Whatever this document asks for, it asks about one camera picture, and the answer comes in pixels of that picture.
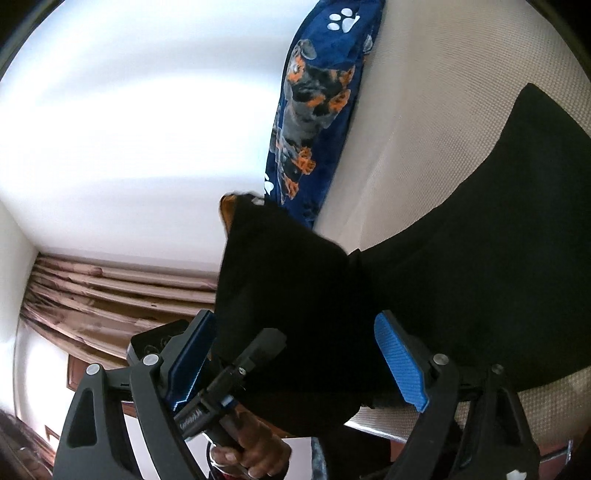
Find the white ceiling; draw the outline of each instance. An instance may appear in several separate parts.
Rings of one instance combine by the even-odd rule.
[[[315,3],[66,0],[0,83],[0,200],[45,252],[216,271]]]

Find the paw print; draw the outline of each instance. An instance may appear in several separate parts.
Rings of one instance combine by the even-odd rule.
[[[267,195],[271,194],[271,190],[274,188],[275,186],[269,181],[269,175],[267,175],[265,173],[265,192],[267,193]]]
[[[340,15],[330,14],[329,18],[331,23],[326,26],[329,30],[337,31],[341,30],[342,28],[343,33],[348,33],[351,28],[353,28],[353,25],[355,25],[361,17],[359,15],[355,15],[355,17],[353,17],[353,11],[350,8],[343,8],[340,11]]]

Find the white wall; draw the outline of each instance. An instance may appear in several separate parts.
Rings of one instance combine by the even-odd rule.
[[[14,345],[18,314],[37,250],[0,202],[0,408],[14,413]]]
[[[43,252],[216,272],[315,3],[64,2],[2,79],[0,200]]]
[[[45,425],[57,434],[74,392],[66,387],[68,354],[20,324],[14,365],[17,415],[45,437]]]

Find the black device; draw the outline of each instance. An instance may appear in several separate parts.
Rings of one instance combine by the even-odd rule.
[[[242,450],[234,395],[250,372],[279,355],[286,337],[263,329],[224,365],[208,355],[216,326],[215,315],[202,310],[191,323],[179,320],[134,336],[130,367],[90,365],[64,424],[54,478],[141,479],[121,401],[135,402],[161,480],[205,480],[185,443],[200,433]],[[500,365],[459,368],[407,335],[389,311],[376,318],[375,336],[404,398],[421,414],[400,457],[372,480],[537,480],[540,454]],[[461,401],[470,402],[470,410],[454,442],[450,432],[459,430],[454,416]],[[248,477],[245,469],[241,473]]]
[[[179,320],[132,338],[130,367],[106,371],[90,365],[66,417],[54,479],[142,478],[121,401],[135,403],[162,480],[206,479],[185,444],[200,433],[216,445],[242,450],[235,436],[232,395],[243,388],[250,372],[285,348],[285,335],[261,330],[232,365],[224,366],[207,359],[215,331],[215,315],[202,310],[191,323]]]

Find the beige fabric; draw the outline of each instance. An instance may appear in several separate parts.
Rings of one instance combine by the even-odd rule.
[[[557,445],[583,435],[591,425],[591,367],[544,387],[519,393],[525,416],[538,445]],[[467,403],[458,406],[456,420],[466,423]],[[418,418],[412,406],[362,408],[347,425],[405,442]]]
[[[591,85],[525,0],[387,0],[339,167],[316,231],[369,248],[444,201],[492,150],[534,83],[591,133]],[[589,370],[525,393],[539,442],[591,424]],[[406,438],[412,411],[361,411],[358,427]]]

